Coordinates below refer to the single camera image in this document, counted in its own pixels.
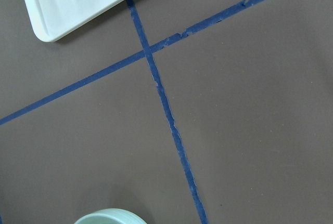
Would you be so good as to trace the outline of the green ceramic bowl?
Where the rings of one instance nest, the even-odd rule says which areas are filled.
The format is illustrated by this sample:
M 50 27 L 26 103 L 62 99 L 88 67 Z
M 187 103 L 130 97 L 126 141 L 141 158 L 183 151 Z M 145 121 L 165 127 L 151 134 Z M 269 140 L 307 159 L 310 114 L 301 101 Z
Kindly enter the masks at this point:
M 146 222 L 138 215 L 119 208 L 98 210 L 81 217 L 75 222 L 75 224 L 85 223 L 146 224 Z

